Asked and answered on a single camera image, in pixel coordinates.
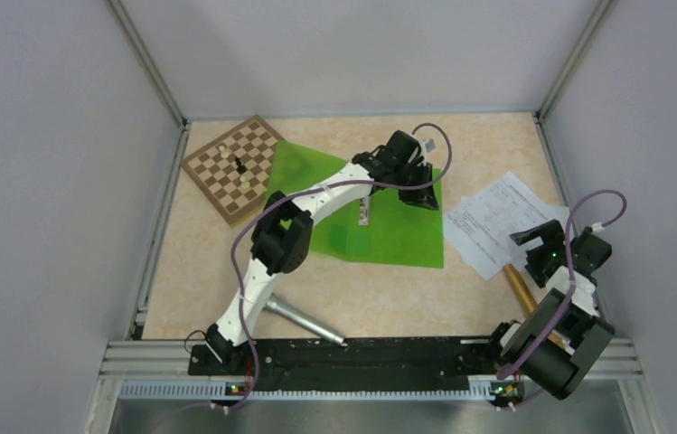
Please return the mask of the metal folder clip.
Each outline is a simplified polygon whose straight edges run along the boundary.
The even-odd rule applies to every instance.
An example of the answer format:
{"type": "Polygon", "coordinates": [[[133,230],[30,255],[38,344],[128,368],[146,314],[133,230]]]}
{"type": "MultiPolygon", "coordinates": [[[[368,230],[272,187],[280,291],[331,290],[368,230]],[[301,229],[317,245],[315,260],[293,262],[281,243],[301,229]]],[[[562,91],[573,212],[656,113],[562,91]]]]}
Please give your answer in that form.
{"type": "Polygon", "coordinates": [[[358,224],[360,226],[368,226],[370,224],[370,210],[371,210],[371,198],[370,197],[361,198],[358,219],[358,224]]]}

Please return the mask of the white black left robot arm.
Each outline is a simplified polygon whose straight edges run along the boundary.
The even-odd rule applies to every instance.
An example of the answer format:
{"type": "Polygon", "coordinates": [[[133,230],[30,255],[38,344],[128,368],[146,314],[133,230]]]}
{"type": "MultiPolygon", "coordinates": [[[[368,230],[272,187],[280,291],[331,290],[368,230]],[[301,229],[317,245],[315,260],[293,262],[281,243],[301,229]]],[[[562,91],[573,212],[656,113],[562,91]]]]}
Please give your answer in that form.
{"type": "Polygon", "coordinates": [[[252,240],[247,269],[232,265],[239,288],[227,310],[206,331],[204,345],[222,373],[244,363],[244,344],[279,281],[306,259],[313,230],[344,206],[384,189],[397,191],[411,206],[436,210],[438,178],[428,155],[431,139],[397,130],[386,144],[354,156],[340,170],[313,186],[291,194],[276,191],[264,210],[244,229],[252,240]]]}

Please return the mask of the green plastic folder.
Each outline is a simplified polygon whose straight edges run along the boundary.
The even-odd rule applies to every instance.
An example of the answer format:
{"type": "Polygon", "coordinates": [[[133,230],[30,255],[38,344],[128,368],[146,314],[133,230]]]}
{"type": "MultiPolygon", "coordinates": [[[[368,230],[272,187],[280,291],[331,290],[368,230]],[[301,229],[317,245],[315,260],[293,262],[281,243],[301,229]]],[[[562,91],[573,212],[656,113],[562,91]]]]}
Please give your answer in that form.
{"type": "MultiPolygon", "coordinates": [[[[305,190],[346,164],[339,157],[283,140],[277,145],[268,194],[305,190]]],[[[406,205],[389,189],[370,198],[368,226],[358,224],[360,201],[348,203],[314,227],[309,253],[351,262],[444,267],[441,211],[406,205]]]]}

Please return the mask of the white paper files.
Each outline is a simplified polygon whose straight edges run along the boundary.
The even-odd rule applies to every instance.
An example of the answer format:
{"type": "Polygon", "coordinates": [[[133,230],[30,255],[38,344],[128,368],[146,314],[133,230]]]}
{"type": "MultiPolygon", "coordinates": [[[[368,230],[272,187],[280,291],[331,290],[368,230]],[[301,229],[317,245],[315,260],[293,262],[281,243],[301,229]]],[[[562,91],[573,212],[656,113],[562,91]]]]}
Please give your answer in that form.
{"type": "Polygon", "coordinates": [[[569,208],[547,204],[511,172],[492,181],[443,217],[445,239],[462,261],[484,280],[507,265],[521,269],[526,250],[541,245],[539,239],[519,246],[510,235],[527,231],[550,220],[564,222],[569,208]]]}

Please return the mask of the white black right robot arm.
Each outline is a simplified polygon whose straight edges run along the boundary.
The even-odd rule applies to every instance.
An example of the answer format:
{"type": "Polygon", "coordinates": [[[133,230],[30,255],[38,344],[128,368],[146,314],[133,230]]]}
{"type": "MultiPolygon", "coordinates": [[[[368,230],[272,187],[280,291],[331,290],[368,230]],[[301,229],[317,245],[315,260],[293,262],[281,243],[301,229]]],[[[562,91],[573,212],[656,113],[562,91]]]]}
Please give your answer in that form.
{"type": "Polygon", "coordinates": [[[569,273],[573,271],[575,292],[551,330],[561,343],[546,337],[518,368],[544,391],[564,400],[577,389],[615,334],[594,301],[597,281],[593,277],[610,259],[612,246],[587,227],[571,241],[569,267],[565,232],[557,220],[513,233],[510,239],[518,246],[541,241],[526,251],[525,269],[546,294],[524,321],[510,323],[500,338],[486,346],[484,359],[498,373],[508,373],[517,365],[556,315],[569,291],[569,273]]]}

